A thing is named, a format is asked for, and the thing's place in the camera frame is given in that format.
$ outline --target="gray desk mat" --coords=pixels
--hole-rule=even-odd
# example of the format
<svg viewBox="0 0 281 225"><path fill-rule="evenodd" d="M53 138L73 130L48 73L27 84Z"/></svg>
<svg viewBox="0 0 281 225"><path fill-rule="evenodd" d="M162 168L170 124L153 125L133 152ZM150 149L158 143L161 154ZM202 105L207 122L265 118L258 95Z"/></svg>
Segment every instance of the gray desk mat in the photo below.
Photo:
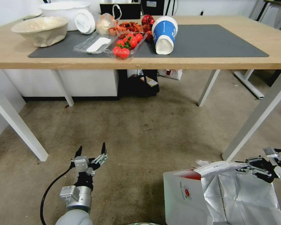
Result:
<svg viewBox="0 0 281 225"><path fill-rule="evenodd" d="M59 43L38 48L28 57L32 58L106 58L105 53L97 55L75 52L73 47L89 36L78 31L68 32ZM144 42L137 58L217 58L217 57L268 57L269 55L217 24L179 25L174 50L169 55L158 55L154 44Z"/></svg>

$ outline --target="floor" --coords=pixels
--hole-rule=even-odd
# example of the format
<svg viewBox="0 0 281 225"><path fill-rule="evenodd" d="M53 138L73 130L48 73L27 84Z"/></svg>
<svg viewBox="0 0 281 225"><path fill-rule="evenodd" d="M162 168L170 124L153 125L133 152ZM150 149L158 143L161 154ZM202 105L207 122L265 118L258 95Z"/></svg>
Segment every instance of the floor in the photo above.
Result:
<svg viewBox="0 0 281 225"><path fill-rule="evenodd" d="M51 181L64 172L75 151L95 157L106 142L109 159L94 177L91 218L94 224L134 222L165 224L165 171L191 168L196 160L221 160L250 113L259 103L232 75L221 71L204 107L197 107L210 71L184 71L181 81L159 77L160 93L119 101L29 102L20 115L48 151L39 162L8 127L0 136L0 224L41 224L39 207ZM264 93L268 87L254 75ZM262 148L281 148L281 102L235 157L264 155ZM72 185L70 171L50 190L45 220L55 224L65 212L59 199ZM281 206L281 181L275 181Z"/></svg>

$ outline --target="beige bowl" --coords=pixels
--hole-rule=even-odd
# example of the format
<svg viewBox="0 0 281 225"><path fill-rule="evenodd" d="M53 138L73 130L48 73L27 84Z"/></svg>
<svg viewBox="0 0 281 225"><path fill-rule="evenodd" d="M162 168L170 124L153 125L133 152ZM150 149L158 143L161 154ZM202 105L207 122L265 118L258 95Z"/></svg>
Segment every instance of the beige bowl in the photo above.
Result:
<svg viewBox="0 0 281 225"><path fill-rule="evenodd" d="M39 17L25 20L12 27L37 47L47 47L63 40L67 34L68 19L65 17Z"/></svg>

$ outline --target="cup lid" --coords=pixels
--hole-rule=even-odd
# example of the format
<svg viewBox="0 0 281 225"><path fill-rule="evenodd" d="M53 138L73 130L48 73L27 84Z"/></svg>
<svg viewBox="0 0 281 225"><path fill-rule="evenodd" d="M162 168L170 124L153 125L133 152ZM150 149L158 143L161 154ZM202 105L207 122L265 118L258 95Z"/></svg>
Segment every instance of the cup lid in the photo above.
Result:
<svg viewBox="0 0 281 225"><path fill-rule="evenodd" d="M83 34L93 33L96 27L93 15L86 9L81 9L75 17L75 25Z"/></svg>

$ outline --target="white bowl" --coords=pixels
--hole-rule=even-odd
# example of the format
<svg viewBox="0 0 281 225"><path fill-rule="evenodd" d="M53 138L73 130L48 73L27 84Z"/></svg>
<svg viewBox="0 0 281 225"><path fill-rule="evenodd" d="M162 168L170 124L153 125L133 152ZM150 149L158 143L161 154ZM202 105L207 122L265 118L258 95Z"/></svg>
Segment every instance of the white bowl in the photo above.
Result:
<svg viewBox="0 0 281 225"><path fill-rule="evenodd" d="M19 33L37 47L47 47L63 40L67 34L65 17L38 17L17 23L12 32Z"/></svg>
<svg viewBox="0 0 281 225"><path fill-rule="evenodd" d="M39 6L43 14L47 17L62 16L69 19L68 31L77 30L75 25L75 17L80 9L90 10L90 2L55 2L47 3Z"/></svg>

